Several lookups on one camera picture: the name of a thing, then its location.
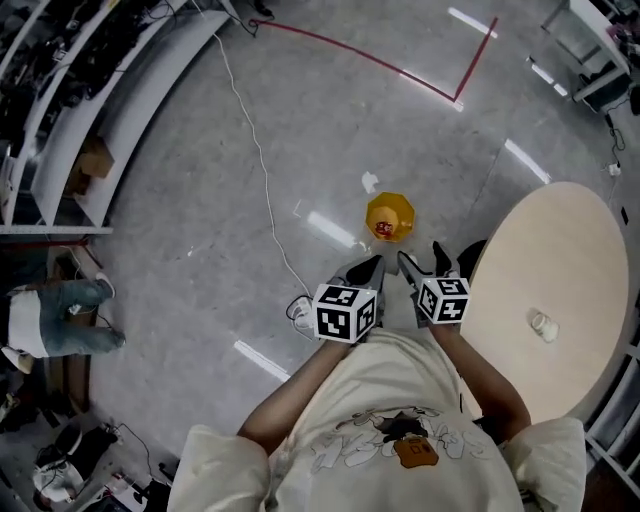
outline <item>beige table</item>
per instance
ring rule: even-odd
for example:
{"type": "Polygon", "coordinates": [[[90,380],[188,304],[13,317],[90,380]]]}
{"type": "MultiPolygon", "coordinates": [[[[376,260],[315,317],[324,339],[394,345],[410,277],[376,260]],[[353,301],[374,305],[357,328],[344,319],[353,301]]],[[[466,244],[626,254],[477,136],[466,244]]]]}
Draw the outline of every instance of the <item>beige table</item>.
{"type": "MultiPolygon", "coordinates": [[[[573,183],[525,197],[491,237],[471,281],[463,336],[522,395],[534,422],[565,415],[618,342],[628,296],[624,240],[607,205],[573,183]],[[560,325],[545,343],[534,310],[560,325]]],[[[471,412],[480,409],[464,392],[471,412]]]]}

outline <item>white cable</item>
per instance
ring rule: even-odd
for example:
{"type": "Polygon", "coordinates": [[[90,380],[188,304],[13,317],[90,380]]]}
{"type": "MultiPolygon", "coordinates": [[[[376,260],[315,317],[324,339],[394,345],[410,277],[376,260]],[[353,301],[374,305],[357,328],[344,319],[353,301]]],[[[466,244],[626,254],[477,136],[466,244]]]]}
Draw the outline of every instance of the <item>white cable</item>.
{"type": "Polygon", "coordinates": [[[293,330],[296,331],[300,336],[304,336],[305,338],[307,338],[311,342],[313,341],[309,336],[307,336],[300,329],[298,329],[298,326],[296,325],[295,321],[293,321],[293,320],[291,320],[291,327],[293,327],[293,330]]]}
{"type": "MultiPolygon", "coordinates": [[[[198,9],[198,12],[200,12],[200,16],[202,16],[202,19],[204,19],[206,21],[207,18],[204,15],[204,13],[202,12],[202,10],[200,9],[200,6],[197,4],[197,2],[195,0],[191,0],[191,2],[193,3],[193,5],[196,6],[196,9],[198,9]]],[[[236,97],[238,98],[238,102],[240,103],[240,107],[242,108],[242,111],[244,112],[244,116],[247,118],[247,121],[249,122],[249,125],[251,126],[251,135],[253,136],[253,142],[255,143],[256,147],[258,148],[258,153],[260,154],[260,165],[262,165],[262,170],[264,171],[264,192],[265,192],[265,195],[267,197],[267,207],[269,209],[269,218],[271,219],[271,236],[273,237],[273,239],[275,240],[276,244],[278,244],[278,247],[280,248],[280,252],[282,253],[282,261],[284,262],[285,266],[289,269],[289,272],[291,272],[293,274],[293,276],[298,280],[298,282],[302,285],[302,287],[304,288],[304,291],[307,292],[307,295],[310,295],[309,288],[307,288],[307,285],[304,284],[304,281],[302,281],[302,279],[300,279],[300,276],[296,273],[295,270],[293,270],[293,268],[291,268],[291,265],[289,265],[289,260],[287,259],[287,255],[284,252],[284,248],[282,247],[282,244],[280,243],[280,240],[278,240],[278,237],[276,236],[276,223],[275,223],[275,220],[273,219],[273,210],[271,208],[271,200],[269,199],[269,173],[267,172],[267,168],[264,165],[264,159],[262,157],[262,146],[260,145],[260,143],[258,142],[258,139],[256,138],[256,127],[253,124],[253,121],[251,120],[251,117],[249,116],[249,112],[247,112],[247,109],[244,106],[244,102],[242,101],[242,97],[240,96],[240,93],[236,89],[235,80],[233,78],[233,73],[231,72],[231,68],[229,67],[229,61],[227,60],[227,54],[224,51],[224,46],[222,45],[222,41],[220,40],[220,38],[218,37],[218,35],[215,32],[213,34],[213,37],[215,37],[218,40],[218,44],[220,45],[220,52],[222,53],[222,58],[224,59],[224,65],[227,67],[227,72],[229,73],[229,79],[231,80],[231,89],[233,90],[233,92],[235,93],[236,97]]]]}

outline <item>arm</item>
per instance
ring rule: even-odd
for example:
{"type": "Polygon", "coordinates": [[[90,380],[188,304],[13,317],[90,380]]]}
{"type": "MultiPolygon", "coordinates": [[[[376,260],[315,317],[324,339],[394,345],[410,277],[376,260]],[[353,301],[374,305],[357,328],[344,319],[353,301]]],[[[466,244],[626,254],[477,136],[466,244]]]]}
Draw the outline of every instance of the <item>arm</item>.
{"type": "Polygon", "coordinates": [[[311,359],[249,415],[238,435],[255,441],[268,455],[273,453],[350,348],[348,343],[325,341],[311,359]]]}
{"type": "Polygon", "coordinates": [[[527,406],[516,388],[456,330],[444,325],[429,329],[469,386],[498,440],[508,441],[531,425],[527,406]]]}

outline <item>white box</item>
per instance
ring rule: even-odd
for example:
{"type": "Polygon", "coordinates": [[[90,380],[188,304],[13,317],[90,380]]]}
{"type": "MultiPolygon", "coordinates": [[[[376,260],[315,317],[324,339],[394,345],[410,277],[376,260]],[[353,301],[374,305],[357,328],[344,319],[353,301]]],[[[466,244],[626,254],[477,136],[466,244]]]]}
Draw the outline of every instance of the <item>white box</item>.
{"type": "Polygon", "coordinates": [[[315,335],[355,343],[376,324],[377,301],[374,290],[321,284],[313,297],[315,335]]]}
{"type": "Polygon", "coordinates": [[[459,324],[464,319],[471,290],[460,277],[425,277],[418,306],[433,324],[459,324]]]}

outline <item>cable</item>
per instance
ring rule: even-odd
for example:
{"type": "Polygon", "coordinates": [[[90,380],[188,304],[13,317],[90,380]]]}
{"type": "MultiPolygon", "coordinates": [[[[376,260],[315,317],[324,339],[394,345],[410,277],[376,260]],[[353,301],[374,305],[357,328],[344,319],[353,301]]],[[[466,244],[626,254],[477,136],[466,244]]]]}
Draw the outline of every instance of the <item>cable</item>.
{"type": "Polygon", "coordinates": [[[111,329],[112,331],[115,331],[115,329],[113,328],[113,325],[111,325],[111,322],[109,322],[109,320],[103,317],[100,313],[96,313],[96,315],[98,315],[100,318],[102,318],[102,320],[106,322],[106,324],[109,326],[109,329],[111,329]]]}
{"type": "Polygon", "coordinates": [[[138,441],[140,441],[142,443],[142,446],[144,446],[144,449],[147,452],[147,467],[149,468],[149,476],[151,476],[151,478],[153,478],[153,471],[151,471],[151,453],[149,453],[149,447],[147,446],[147,444],[142,439],[140,439],[137,436],[137,434],[133,430],[131,430],[129,428],[129,426],[126,423],[120,423],[120,425],[118,425],[116,427],[116,430],[120,430],[120,427],[126,428],[129,432],[131,432],[131,435],[133,435],[133,437],[135,437],[138,441]]]}
{"type": "Polygon", "coordinates": [[[293,320],[291,320],[291,327],[293,327],[293,330],[296,331],[300,336],[304,336],[305,338],[307,338],[311,342],[313,341],[311,338],[309,338],[309,336],[307,336],[300,329],[298,329],[298,326],[296,325],[295,321],[293,321],[293,320]]]}
{"type": "Polygon", "coordinates": [[[613,146],[611,146],[611,153],[613,153],[613,157],[616,159],[616,163],[618,167],[620,167],[620,160],[618,159],[617,151],[624,151],[627,147],[624,137],[622,136],[622,132],[619,128],[612,128],[609,130],[609,135],[613,137],[613,146]]]}
{"type": "Polygon", "coordinates": [[[631,101],[631,96],[627,95],[627,97],[624,100],[622,100],[620,103],[618,103],[615,107],[608,108],[605,111],[605,115],[608,114],[609,112],[611,112],[612,110],[617,109],[620,105],[624,105],[625,103],[627,103],[629,101],[631,101]]]}
{"type": "Polygon", "coordinates": [[[218,2],[218,5],[219,5],[220,7],[222,7],[222,9],[224,10],[224,12],[226,12],[226,13],[229,15],[229,17],[230,17],[230,18],[232,18],[232,19],[234,19],[235,21],[237,21],[238,23],[240,23],[240,26],[244,29],[244,31],[245,31],[247,34],[249,34],[251,37],[256,37],[256,34],[258,33],[258,29],[260,28],[260,26],[259,26],[259,25],[257,25],[257,24],[252,25],[252,24],[251,24],[251,22],[249,22],[249,26],[253,28],[253,31],[249,30],[249,29],[245,26],[244,22],[243,22],[240,18],[238,18],[237,16],[234,16],[233,14],[231,14],[231,13],[227,10],[227,8],[224,6],[224,4],[223,4],[220,0],[216,0],[216,2],[218,2]]]}
{"type": "MultiPolygon", "coordinates": [[[[200,9],[200,6],[196,3],[195,0],[191,0],[191,2],[193,2],[193,4],[196,6],[198,11],[200,12],[202,19],[206,21],[207,18],[205,17],[204,13],[200,9]]],[[[262,166],[262,170],[264,171],[264,191],[267,198],[267,208],[269,210],[269,218],[271,219],[271,236],[273,237],[273,240],[276,242],[276,244],[280,248],[280,252],[282,253],[282,261],[284,262],[285,266],[289,269],[289,272],[291,272],[291,274],[293,274],[293,276],[302,285],[302,288],[304,289],[305,292],[307,292],[307,295],[310,295],[309,288],[307,288],[307,285],[304,284],[304,281],[302,281],[302,279],[300,279],[300,276],[296,273],[296,271],[293,270],[293,268],[291,268],[291,265],[289,264],[289,260],[287,259],[287,255],[284,252],[284,248],[282,247],[282,244],[280,243],[280,241],[278,240],[278,237],[276,236],[276,223],[273,218],[273,209],[271,208],[271,200],[269,198],[269,172],[267,171],[267,168],[264,165],[262,146],[260,145],[260,143],[258,142],[258,139],[256,138],[256,127],[253,124],[253,121],[251,120],[251,117],[249,116],[249,113],[247,112],[246,107],[244,106],[244,102],[242,101],[242,97],[240,96],[240,93],[238,93],[238,90],[236,89],[235,80],[233,78],[233,73],[231,72],[231,68],[229,67],[229,60],[227,59],[227,54],[224,51],[222,40],[218,37],[218,35],[215,32],[213,34],[213,37],[215,37],[218,40],[218,44],[220,45],[220,53],[222,53],[222,58],[224,59],[224,65],[226,66],[227,72],[229,73],[229,79],[231,81],[231,89],[233,90],[234,94],[238,98],[238,102],[240,103],[242,112],[244,112],[244,115],[247,118],[249,125],[251,126],[251,135],[253,136],[253,142],[258,148],[258,153],[260,155],[260,165],[262,166]]]]}
{"type": "Polygon", "coordinates": [[[622,132],[620,131],[619,128],[616,128],[614,126],[613,120],[611,119],[611,116],[608,113],[605,114],[604,120],[607,123],[607,126],[609,126],[609,135],[611,135],[611,137],[613,137],[613,146],[611,146],[611,153],[613,154],[613,158],[616,159],[616,163],[618,164],[618,167],[620,167],[620,160],[618,159],[618,155],[616,154],[616,150],[624,151],[625,148],[627,147],[627,145],[624,142],[624,137],[622,136],[622,132]]]}
{"type": "Polygon", "coordinates": [[[284,310],[284,314],[287,315],[287,318],[289,320],[291,320],[292,322],[295,320],[295,318],[293,318],[291,315],[289,315],[289,310],[291,309],[291,306],[293,306],[294,302],[297,302],[298,299],[301,299],[302,297],[306,297],[309,300],[313,300],[313,298],[311,298],[309,296],[309,294],[307,293],[303,293],[302,295],[298,295],[295,299],[293,299],[291,302],[289,302],[289,305],[287,306],[287,308],[284,310]]]}

